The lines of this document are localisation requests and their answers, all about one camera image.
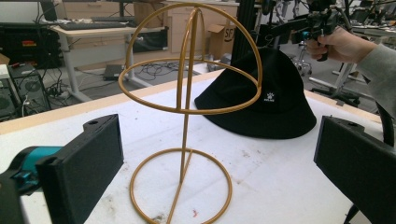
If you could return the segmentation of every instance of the white table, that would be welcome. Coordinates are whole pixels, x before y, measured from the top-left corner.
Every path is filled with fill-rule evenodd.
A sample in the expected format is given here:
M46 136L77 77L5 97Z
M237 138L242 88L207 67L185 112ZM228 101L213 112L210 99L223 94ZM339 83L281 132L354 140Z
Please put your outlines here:
M194 77L191 99L219 72ZM175 87L175 82L170 82L134 94L153 103L173 105ZM215 157L232 177L231 204L217 223L343 223L352 203L313 161L321 117L333 115L357 122L366 127L368 134L380 138L379 117L348 105L336 105L309 91L305 94L318 123L295 139L244 137L222 130L203 116L190 117L188 147ZM130 202L132 173L149 155L181 146L184 116L156 111L123 94L0 123L0 173L24 148L64 146L82 133L83 123L115 113L120 116L124 164L86 223L146 223ZM165 156L140 173L137 200L151 217L167 218L169 200L178 181L177 161L178 155ZM201 223L217 212L226 192L219 170L206 159L193 157L172 223ZM23 197L23 203L31 223L50 223L42 193Z
M126 56L126 48L128 47L129 40L131 39L132 34L136 31L136 28L132 27L66 31L59 26L52 26L50 29L57 32L59 35L61 51L64 56L67 75L70 79L70 88L68 90L70 94L79 99L81 102L90 101L91 98L79 91L76 73L74 70L75 67L92 63L103 63L112 60L124 59ZM143 28L141 33L158 32L162 29L163 27ZM125 35L127 40L125 44L104 45L89 49L70 49L69 43L67 41L67 37L79 39L120 35ZM130 64L134 64L134 56L132 52L131 55ZM135 78L133 71L129 74L128 78L143 86L149 86L148 83Z

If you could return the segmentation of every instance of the black bucket hat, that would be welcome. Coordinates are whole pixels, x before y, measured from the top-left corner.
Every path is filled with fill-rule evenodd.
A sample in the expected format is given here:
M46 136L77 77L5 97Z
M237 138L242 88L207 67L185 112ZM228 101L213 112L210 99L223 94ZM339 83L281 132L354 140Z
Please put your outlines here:
M304 84L291 59L278 49L259 49L262 58L262 94L244 109L205 115L221 128L246 136L289 139L308 133L317 119L305 99ZM257 63L248 53L232 64L257 79ZM255 85L225 69L196 99L198 109L240 105L256 94Z

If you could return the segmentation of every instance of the human hand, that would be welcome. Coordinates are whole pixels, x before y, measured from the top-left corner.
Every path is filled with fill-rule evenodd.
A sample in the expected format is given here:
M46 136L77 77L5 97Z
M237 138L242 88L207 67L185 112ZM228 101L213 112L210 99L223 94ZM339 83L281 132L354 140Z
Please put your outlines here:
M359 63L375 47L375 43L355 36L341 27L336 27L331 35L319 36L318 41L306 41L306 49L311 58L318 60L327 52L329 58L342 63Z

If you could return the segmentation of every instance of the white logo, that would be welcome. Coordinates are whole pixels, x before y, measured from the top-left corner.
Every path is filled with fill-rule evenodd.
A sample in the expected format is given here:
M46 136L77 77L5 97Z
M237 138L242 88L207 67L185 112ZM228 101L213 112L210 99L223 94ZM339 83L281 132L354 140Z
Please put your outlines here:
M264 98L264 102L274 102L275 101L275 95L273 92L268 92L267 93L267 98Z

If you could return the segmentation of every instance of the dome-shaped wire frame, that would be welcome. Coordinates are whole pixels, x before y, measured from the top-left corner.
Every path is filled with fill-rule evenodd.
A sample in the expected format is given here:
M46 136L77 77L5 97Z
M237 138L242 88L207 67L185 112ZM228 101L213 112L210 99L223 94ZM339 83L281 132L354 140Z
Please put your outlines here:
M193 7L193 10L191 11L191 15L187 21L187 25L186 25L186 32L184 34L184 38L183 38L183 42L182 42L182 49L181 49L181 53L180 53L180 57L179 58L162 58L162 59L155 59L155 60L149 60L149 61L144 61L142 63L136 63L133 65L129 65L129 61L130 61L130 54L132 52L132 47L134 44L134 41L137 38L137 35L139 34L139 32L145 27L145 25L153 18L157 17L160 14L163 14L165 11L167 10L171 10L177 7ZM231 22L233 22L235 24L235 26L242 32L242 34L245 36L245 38L247 39L248 43L250 44L253 53L255 54L256 57L256 62L257 62L257 68L258 68L258 78L257 80L250 76L248 73L246 73L245 71L242 71L238 68L232 67L228 64L225 63L217 63L217 62L212 62L212 61L208 61L205 59L205 26L204 26L204 17L202 15L202 11L201 8L206 8L212 11L215 11L217 13L219 13L220 15L222 15L223 17L227 18L228 20L230 20ZM201 59L194 59L194 52L195 52L195 41L196 41L196 33L197 33L197 22L198 22L198 16L201 20L201 24L202 24L202 38L203 38L203 45L202 45L202 57ZM183 74L184 74L184 63L186 60L186 48L189 42L189 36L191 36L191 41L190 41L190 56L188 57L189 60L189 71L188 71L188 75L187 75L187 88L186 88L186 101L185 101L185 108L182 108L182 88L183 88ZM187 168L188 165L190 163L191 160L191 155L193 153L198 154L200 156L206 157L207 159L213 161L219 168L220 170L224 173L226 179L227 179L227 184L228 184L228 195L227 195L227 199L224 203L224 205L220 208L220 210L209 220L205 221L204 223L213 223L214 221L216 221L227 209L230 201L231 201L231 197L232 197L232 192L233 192L233 188L232 188L232 180L230 175L227 173L225 167L219 162L217 161L214 157L210 156L207 153L204 153L202 151L196 150L196 149L192 149L192 148L186 148L187 145L187 129L188 129L188 122L189 122L189 115L214 115L214 114L221 114L221 113L230 113L239 109L243 109L249 105L252 105L261 95L262 93L262 61L261 61L261 57L260 57L260 53L255 45L254 40L251 38L250 34L248 33L248 31L244 28L244 26L235 18L233 18L231 15L229 15L226 12L223 12L215 7L211 7L208 5L204 5L204 4L199 4L199 3L180 3L180 4L174 4L174 5L170 5L167 7L163 7L159 10L157 10L156 12L152 13L151 15L149 15L147 18L145 18L140 24L139 26L136 28L136 31L134 33L134 35L131 38L131 41L129 42L129 46L128 46L128 50L127 50L127 55L126 55L126 63L125 63L125 69L121 72L120 76L119 76L119 85L120 88L122 90L123 93L125 93L128 97L130 97L132 100L138 102L141 105L146 105L148 107L152 107L155 109L159 109L162 111L167 111L167 112L173 112L173 113L179 113L179 114L184 114L184 129L183 129L183 139L182 139L182 147L181 148L170 148L170 149L166 149L160 152L157 152L151 156L149 156L148 158L146 158L143 162L141 162L136 170L134 171L134 174L131 178L131 183L130 183L130 195L131 195L131 201L132 204L134 206L134 208L136 209L137 213L143 218L145 219L148 223L157 223L155 220L151 219L149 216L147 216L142 209L139 207L139 205L137 204L137 201L135 199L134 196L134 182L136 179L137 174L139 173L139 171L152 159L155 159L163 154L166 153L173 153L173 152L181 152L181 162L180 162L180 179L179 179L179 185L177 188L177 192L176 192L176 196L175 199L173 201L172 207L171 207L171 211L169 213L169 217L167 219L166 223L170 223L173 213L175 211L175 207L177 204L177 198L178 195L180 193L181 190L181 186L184 180L184 176L187 172ZM169 106L164 106L164 105L155 105L151 102L145 101L139 97L136 97L133 95L132 92L127 91L124 86L123 86L123 78L124 76L130 72L132 69L134 69L137 66L143 65L143 64L147 64L147 63L155 63L155 62L164 62L164 61L179 61L179 67L178 67L178 74L177 74L177 103L176 103L176 107L169 107ZM225 68L231 69L241 75L243 75L244 77L248 78L250 81L253 82L253 84L255 85L257 92L256 94L253 96L253 98L251 98L250 100L240 104L240 105L235 105L235 106L230 106L230 107L224 107L224 108L217 108L217 109L190 109L190 102L191 102L191 84L192 84L192 68L193 68L193 64L194 62L199 61L202 63L212 63L212 64L216 64L219 66L223 66ZM189 157L187 158L187 161L185 161L185 153L186 151L190 152Z

